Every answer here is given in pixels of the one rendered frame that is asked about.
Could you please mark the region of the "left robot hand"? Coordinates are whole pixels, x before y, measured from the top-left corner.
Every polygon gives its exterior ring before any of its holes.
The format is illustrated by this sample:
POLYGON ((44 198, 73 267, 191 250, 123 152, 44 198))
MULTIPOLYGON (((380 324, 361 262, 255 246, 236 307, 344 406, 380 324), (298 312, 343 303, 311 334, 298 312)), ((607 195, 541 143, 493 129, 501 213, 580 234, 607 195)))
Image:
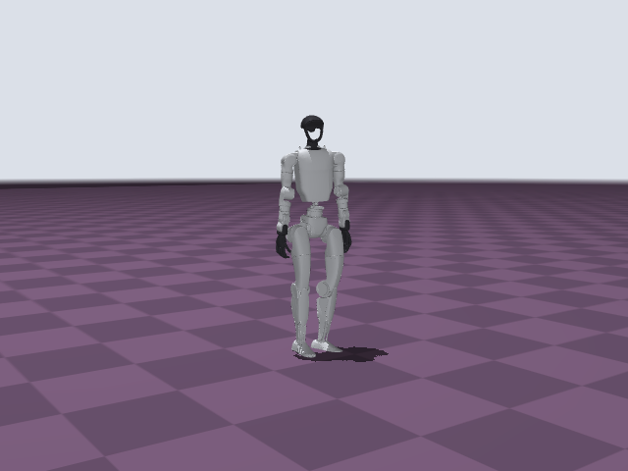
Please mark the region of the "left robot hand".
POLYGON ((342 239, 343 239, 343 253, 346 253, 351 246, 351 237, 348 230, 350 230, 349 221, 346 220, 344 223, 344 228, 341 228, 342 239))

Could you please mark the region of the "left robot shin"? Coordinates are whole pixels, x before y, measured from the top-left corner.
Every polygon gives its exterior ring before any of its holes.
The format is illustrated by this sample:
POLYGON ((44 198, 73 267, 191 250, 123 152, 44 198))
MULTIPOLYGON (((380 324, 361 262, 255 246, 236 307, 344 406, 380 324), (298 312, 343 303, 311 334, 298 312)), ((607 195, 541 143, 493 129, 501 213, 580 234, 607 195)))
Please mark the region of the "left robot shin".
POLYGON ((317 298, 317 318, 319 321, 319 332, 318 332, 319 343, 323 343, 328 339, 328 333, 330 331, 331 323, 332 323, 334 313, 335 313, 337 292, 338 292, 338 288, 334 288, 332 296, 317 298), (326 340, 325 340, 325 337, 326 337, 326 340))

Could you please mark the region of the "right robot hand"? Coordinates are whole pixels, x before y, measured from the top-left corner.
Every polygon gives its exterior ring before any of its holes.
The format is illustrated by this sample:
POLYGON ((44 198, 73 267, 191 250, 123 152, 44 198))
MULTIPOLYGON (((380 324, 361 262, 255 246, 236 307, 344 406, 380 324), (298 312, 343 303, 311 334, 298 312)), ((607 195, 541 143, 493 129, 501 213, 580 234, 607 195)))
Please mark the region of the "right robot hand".
POLYGON ((277 230, 277 234, 278 234, 278 237, 276 240, 277 253, 284 258, 290 258, 289 256, 286 255, 286 250, 285 250, 286 248, 287 251, 291 253, 290 249, 288 248, 287 240, 286 240, 286 235, 288 234, 288 225, 283 225, 282 232, 279 232, 277 230))

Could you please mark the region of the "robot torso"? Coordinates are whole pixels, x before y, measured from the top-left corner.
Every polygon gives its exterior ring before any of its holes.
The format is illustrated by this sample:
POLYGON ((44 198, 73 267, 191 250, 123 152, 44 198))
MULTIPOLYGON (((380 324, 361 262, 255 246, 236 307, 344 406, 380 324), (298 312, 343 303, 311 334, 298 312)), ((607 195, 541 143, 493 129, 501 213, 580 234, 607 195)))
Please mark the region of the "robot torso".
POLYGON ((301 215, 300 223, 305 223, 310 238, 323 237, 327 231, 328 220, 323 217, 323 206, 318 202, 328 201, 333 189, 334 155, 330 149, 309 150, 305 146, 298 152, 297 163, 293 166, 296 191, 302 202, 312 202, 307 214, 301 215), (315 202, 315 203, 314 203, 315 202))

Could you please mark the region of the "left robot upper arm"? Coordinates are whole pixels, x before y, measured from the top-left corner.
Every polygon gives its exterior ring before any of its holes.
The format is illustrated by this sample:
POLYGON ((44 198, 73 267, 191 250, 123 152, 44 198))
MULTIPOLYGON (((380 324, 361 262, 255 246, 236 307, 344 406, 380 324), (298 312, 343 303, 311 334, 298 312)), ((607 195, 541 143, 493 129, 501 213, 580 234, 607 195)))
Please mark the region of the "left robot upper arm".
POLYGON ((334 195, 337 197, 347 196, 348 187, 343 184, 345 157, 341 152, 332 151, 332 153, 334 155, 334 195))

